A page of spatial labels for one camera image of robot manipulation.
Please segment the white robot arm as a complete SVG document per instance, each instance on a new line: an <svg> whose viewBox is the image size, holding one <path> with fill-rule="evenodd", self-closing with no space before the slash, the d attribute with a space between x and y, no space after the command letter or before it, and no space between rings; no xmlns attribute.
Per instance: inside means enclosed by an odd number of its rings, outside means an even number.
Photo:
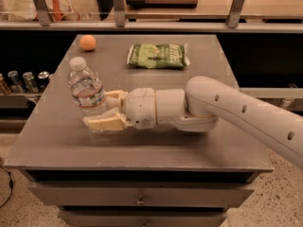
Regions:
<svg viewBox="0 0 303 227"><path fill-rule="evenodd" d="M183 89L136 88L110 91L106 96L107 112L83 118L91 130L147 130L169 125L180 131L205 132L213 130L222 118L303 169L302 116L215 79L194 77Z"/></svg>

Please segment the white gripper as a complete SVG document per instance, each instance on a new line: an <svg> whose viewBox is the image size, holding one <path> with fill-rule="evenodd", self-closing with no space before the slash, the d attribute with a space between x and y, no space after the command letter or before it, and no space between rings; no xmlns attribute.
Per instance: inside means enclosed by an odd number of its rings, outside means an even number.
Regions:
<svg viewBox="0 0 303 227"><path fill-rule="evenodd" d="M111 110L95 116L85 116L84 124L96 131L123 131L128 127L152 129L156 125L155 91L136 88L127 93L113 90L105 93L106 105Z"/></svg>

